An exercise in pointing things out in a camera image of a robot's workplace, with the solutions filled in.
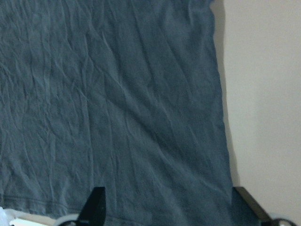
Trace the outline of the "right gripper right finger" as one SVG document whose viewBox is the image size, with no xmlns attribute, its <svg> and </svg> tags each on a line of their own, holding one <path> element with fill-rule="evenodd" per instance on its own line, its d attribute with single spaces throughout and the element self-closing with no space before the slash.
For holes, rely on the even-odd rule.
<svg viewBox="0 0 301 226">
<path fill-rule="evenodd" d="M 233 226 L 270 226 L 270 216 L 242 186 L 232 188 Z"/>
</svg>

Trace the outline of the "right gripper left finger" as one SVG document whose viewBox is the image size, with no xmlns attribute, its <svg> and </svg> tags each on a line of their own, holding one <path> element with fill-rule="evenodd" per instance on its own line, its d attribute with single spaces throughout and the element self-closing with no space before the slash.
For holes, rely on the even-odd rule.
<svg viewBox="0 0 301 226">
<path fill-rule="evenodd" d="M 105 187 L 95 187 L 76 220 L 77 226 L 103 226 L 106 218 Z"/>
</svg>

